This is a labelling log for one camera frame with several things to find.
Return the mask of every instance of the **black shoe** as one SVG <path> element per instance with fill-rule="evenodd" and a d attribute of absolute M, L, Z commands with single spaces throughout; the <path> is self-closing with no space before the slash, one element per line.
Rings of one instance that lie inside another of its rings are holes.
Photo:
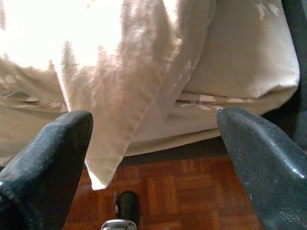
<path fill-rule="evenodd" d="M 118 219 L 133 221 L 137 226 L 140 222 L 139 200 L 133 192 L 123 192 L 117 201 Z"/>

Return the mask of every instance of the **black sneaker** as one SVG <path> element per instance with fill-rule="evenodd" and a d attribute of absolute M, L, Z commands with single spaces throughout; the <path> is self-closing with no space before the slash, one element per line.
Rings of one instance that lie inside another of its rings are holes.
<path fill-rule="evenodd" d="M 117 201 L 118 219 L 133 221 L 137 226 L 140 222 L 140 207 L 137 196 L 130 191 L 123 192 Z"/>

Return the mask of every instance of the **wooden floor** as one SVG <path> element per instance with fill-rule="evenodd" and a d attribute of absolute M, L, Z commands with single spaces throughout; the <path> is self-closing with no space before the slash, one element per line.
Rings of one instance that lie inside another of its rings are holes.
<path fill-rule="evenodd" d="M 127 190 L 139 196 L 141 230 L 264 229 L 228 157 L 121 166 L 101 191 L 84 170 L 63 229 L 99 230 L 115 219 L 114 191 Z"/>

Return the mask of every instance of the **parquet floor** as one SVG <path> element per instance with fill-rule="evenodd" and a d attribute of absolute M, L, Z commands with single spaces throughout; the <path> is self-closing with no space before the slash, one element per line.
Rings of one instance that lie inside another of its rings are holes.
<path fill-rule="evenodd" d="M 121 166 L 102 191 L 84 170 L 63 229 L 99 230 L 114 219 L 116 190 L 139 196 L 141 230 L 264 229 L 227 156 Z"/>

